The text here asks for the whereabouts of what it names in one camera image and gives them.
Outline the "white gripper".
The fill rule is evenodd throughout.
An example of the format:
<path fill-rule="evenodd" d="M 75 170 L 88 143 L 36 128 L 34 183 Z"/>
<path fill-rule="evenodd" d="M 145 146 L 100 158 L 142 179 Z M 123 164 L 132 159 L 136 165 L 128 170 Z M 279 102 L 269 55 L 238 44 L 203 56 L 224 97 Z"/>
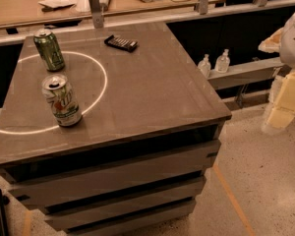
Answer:
<path fill-rule="evenodd" d="M 266 53 L 279 52 L 281 62 L 295 69 L 295 13 L 283 29 L 278 29 L 263 40 L 258 49 Z M 285 77 L 275 77 L 265 108 L 262 130 L 266 134 L 277 134 L 284 131 L 294 118 L 295 70 L 292 70 Z"/>

